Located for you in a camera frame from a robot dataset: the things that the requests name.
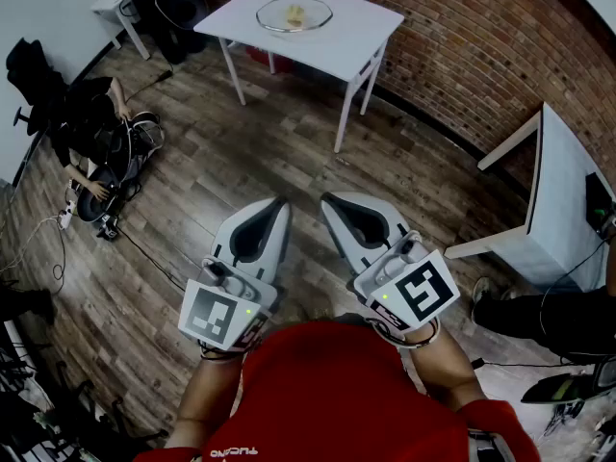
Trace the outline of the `black flat device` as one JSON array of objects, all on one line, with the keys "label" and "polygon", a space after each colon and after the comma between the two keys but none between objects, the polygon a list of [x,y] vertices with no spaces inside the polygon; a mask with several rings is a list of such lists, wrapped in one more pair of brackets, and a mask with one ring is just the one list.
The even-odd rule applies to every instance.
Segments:
[{"label": "black flat device", "polygon": [[602,239],[610,226],[616,226],[616,202],[609,195],[597,173],[585,177],[586,221]]}]

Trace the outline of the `white side table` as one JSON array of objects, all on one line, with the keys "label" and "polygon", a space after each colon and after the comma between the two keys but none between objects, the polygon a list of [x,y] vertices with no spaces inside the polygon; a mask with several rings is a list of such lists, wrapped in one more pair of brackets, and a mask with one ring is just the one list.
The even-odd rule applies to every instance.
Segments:
[{"label": "white side table", "polygon": [[544,103],[477,167],[490,167],[533,133],[537,143],[525,222],[450,246],[445,256],[454,260],[493,252],[538,289],[597,289],[605,282],[608,246],[586,220],[585,177],[595,173],[603,184],[607,181],[552,107]]}]

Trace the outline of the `person's red shirt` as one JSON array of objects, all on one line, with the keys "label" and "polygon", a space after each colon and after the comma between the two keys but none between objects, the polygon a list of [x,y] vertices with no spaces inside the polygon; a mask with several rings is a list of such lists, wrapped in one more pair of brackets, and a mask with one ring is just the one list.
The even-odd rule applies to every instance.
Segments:
[{"label": "person's red shirt", "polygon": [[275,330],[238,355],[239,390],[210,440],[134,462],[541,462],[508,402],[452,411],[353,316]]}]

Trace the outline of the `person's right forearm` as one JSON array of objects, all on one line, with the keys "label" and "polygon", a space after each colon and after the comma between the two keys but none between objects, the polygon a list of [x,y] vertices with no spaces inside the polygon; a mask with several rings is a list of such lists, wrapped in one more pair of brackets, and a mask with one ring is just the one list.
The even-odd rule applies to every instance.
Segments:
[{"label": "person's right forearm", "polygon": [[467,354],[443,325],[433,342],[411,349],[410,356],[427,393],[452,411],[487,399]]}]

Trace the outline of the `person's left forearm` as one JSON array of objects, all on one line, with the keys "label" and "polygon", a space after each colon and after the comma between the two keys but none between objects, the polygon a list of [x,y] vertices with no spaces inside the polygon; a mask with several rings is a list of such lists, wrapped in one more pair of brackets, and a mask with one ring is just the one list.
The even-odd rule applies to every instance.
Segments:
[{"label": "person's left forearm", "polygon": [[239,390],[244,357],[206,356],[181,398],[166,449],[202,448],[227,422]]}]

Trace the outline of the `red box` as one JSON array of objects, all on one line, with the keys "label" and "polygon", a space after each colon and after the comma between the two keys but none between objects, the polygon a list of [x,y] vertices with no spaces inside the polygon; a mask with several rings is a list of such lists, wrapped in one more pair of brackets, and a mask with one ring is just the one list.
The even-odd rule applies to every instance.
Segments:
[{"label": "red box", "polygon": [[278,72],[290,73],[294,69],[295,63],[293,60],[271,52],[267,52],[254,46],[247,46],[246,54],[253,61],[267,66],[271,74],[276,74]]}]

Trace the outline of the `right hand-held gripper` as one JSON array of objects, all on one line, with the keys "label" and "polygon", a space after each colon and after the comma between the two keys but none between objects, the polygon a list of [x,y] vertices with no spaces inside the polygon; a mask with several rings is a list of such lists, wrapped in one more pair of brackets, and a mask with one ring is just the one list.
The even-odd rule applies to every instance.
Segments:
[{"label": "right hand-held gripper", "polygon": [[428,251],[396,207],[373,195],[326,192],[321,213],[351,273],[359,274],[352,290],[367,308],[365,321],[386,341],[429,324],[428,339],[435,340],[439,315],[461,296],[442,254]]}]

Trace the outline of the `small white desk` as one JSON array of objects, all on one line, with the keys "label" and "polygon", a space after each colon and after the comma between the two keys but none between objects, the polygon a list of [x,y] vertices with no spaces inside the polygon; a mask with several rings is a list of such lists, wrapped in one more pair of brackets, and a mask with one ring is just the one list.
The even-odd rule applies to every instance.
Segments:
[{"label": "small white desk", "polygon": [[121,26],[141,57],[146,61],[150,59],[150,53],[135,28],[141,22],[141,16],[132,0],[98,0],[90,10],[98,16],[115,49],[121,48],[117,38],[120,31],[116,29],[116,26]]}]

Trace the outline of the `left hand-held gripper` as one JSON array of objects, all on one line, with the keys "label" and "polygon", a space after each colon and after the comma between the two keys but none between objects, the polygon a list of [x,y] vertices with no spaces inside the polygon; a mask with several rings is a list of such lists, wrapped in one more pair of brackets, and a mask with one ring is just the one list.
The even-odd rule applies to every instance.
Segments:
[{"label": "left hand-held gripper", "polygon": [[215,236],[214,256],[204,258],[199,278],[187,283],[179,330],[207,347],[247,350],[276,311],[273,281],[291,221],[286,198],[253,202],[226,219]]}]

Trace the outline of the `white square table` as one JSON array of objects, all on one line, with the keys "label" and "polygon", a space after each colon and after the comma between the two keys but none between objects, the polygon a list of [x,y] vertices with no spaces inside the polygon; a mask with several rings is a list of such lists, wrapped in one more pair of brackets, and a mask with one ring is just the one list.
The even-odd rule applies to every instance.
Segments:
[{"label": "white square table", "polygon": [[353,97],[366,86],[360,114],[366,112],[390,36],[403,16],[365,0],[321,0],[333,18],[319,29],[277,33],[264,29],[256,12],[271,0],[231,0],[194,26],[200,34],[220,44],[240,103],[245,104],[230,48],[254,46],[297,63],[308,65],[346,83],[334,151],[341,150]]}]

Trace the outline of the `black backpack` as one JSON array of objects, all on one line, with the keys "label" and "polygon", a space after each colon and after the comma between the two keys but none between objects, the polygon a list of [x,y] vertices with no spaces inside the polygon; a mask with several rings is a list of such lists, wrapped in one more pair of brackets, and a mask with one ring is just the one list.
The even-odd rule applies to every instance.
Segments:
[{"label": "black backpack", "polygon": [[77,215],[96,227],[98,238],[110,241],[116,237],[122,208],[141,191],[141,173],[164,142],[160,117],[152,112],[140,112],[103,134],[105,161],[89,180],[107,190],[108,196],[100,201],[83,190],[76,203]]}]

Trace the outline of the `black green shoe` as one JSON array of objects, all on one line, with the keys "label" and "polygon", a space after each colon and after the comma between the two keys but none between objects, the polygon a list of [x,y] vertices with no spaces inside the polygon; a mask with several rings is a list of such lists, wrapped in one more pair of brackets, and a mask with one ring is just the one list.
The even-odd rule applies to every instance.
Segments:
[{"label": "black green shoe", "polygon": [[540,380],[521,399],[526,404],[588,401],[616,389],[616,356],[594,366],[591,373],[563,373]]}]

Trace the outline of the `white power strip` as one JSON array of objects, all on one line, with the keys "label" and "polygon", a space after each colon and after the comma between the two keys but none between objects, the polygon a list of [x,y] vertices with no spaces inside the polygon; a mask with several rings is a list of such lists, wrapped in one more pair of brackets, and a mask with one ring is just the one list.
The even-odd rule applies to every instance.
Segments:
[{"label": "white power strip", "polygon": [[76,212],[76,201],[69,200],[65,208],[62,209],[58,215],[58,224],[61,230],[66,230],[68,228]]}]

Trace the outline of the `white wrist bangle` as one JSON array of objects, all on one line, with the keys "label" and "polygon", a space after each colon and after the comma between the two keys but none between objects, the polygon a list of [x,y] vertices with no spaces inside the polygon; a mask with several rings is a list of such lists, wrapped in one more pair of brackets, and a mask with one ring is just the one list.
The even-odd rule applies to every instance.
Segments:
[{"label": "white wrist bangle", "polygon": [[372,329],[385,342],[396,347],[397,349],[406,349],[406,350],[419,349],[419,348],[431,345],[439,337],[441,329],[442,329],[441,321],[439,320],[439,318],[435,318],[429,322],[432,328],[432,333],[427,339],[424,339],[416,343],[408,343],[392,335],[390,333],[389,328],[383,321],[374,320],[374,321],[370,321],[370,324],[372,326]]}]

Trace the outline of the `black office chair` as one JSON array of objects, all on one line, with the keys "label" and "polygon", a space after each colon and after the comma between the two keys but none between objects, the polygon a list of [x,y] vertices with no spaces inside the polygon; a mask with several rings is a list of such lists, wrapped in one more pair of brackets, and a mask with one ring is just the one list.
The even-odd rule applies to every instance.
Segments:
[{"label": "black office chair", "polygon": [[40,41],[21,38],[6,59],[7,79],[32,107],[29,116],[18,109],[13,125],[27,124],[29,137],[44,132],[64,100],[67,84],[46,60]]}]

